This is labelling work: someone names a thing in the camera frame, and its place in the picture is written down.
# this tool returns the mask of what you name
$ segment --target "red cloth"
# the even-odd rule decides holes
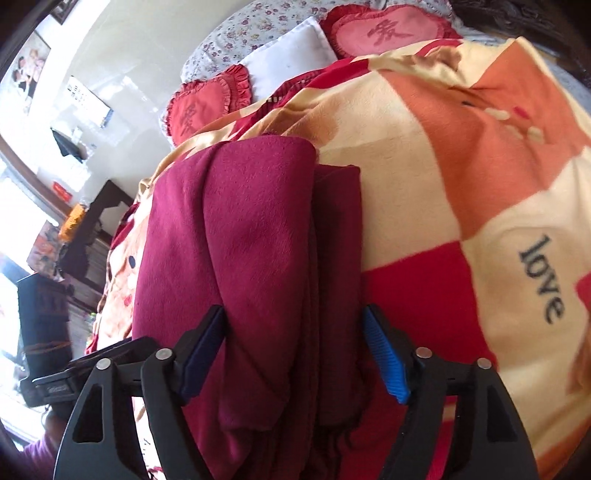
[[[306,140],[224,142],[154,187],[134,337],[173,346],[212,304],[229,334],[185,409],[216,480],[334,477],[364,401],[359,169]]]
[[[383,53],[434,38],[461,38],[446,19],[414,5],[385,10],[340,5],[320,26],[340,58]]]
[[[168,103],[167,134],[179,146],[214,120],[251,104],[244,65],[232,65],[214,78],[184,83]]]

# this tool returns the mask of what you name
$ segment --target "black clamp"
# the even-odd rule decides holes
[[[363,330],[388,392],[408,411],[379,480],[424,480],[435,452],[447,396],[456,419],[443,480],[539,480],[519,414],[490,360],[446,362],[415,348],[376,305]]]
[[[539,479],[519,415],[490,361],[456,364],[428,348],[415,348],[374,305],[363,312],[363,330],[387,390],[408,406],[379,480],[426,478],[448,395],[457,396],[457,406],[443,479]],[[174,349],[158,349],[154,343],[135,348],[136,342],[148,342],[140,339],[89,359],[92,370],[64,434],[54,480],[148,479],[132,396],[144,398],[164,475],[213,480],[181,407],[201,392],[225,335],[225,312],[213,306]],[[125,359],[116,355],[122,347],[127,348]],[[39,379],[38,387],[57,385],[64,373]]]

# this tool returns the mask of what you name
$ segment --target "pink sleeve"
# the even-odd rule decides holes
[[[20,456],[27,463],[27,466],[35,475],[36,480],[53,479],[57,452],[51,446],[47,433],[41,440],[27,445],[24,451],[20,452]]]

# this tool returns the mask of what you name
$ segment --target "orange object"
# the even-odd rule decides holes
[[[84,219],[84,215],[86,215],[86,208],[80,203],[76,203],[74,208],[70,211],[68,218],[61,226],[60,233],[57,235],[58,238],[64,242],[71,242],[76,230],[78,230],[78,227]]]

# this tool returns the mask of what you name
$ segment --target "poster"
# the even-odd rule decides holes
[[[0,82],[0,105],[15,106],[28,115],[41,72],[51,49],[33,32]]]
[[[27,258],[27,265],[33,271],[53,279],[57,277],[56,263],[62,245],[62,241],[57,237],[58,233],[58,227],[45,222]]]
[[[94,93],[86,88],[80,80],[70,77],[66,90],[76,105],[97,126],[104,128],[113,115],[113,110],[106,106]]]

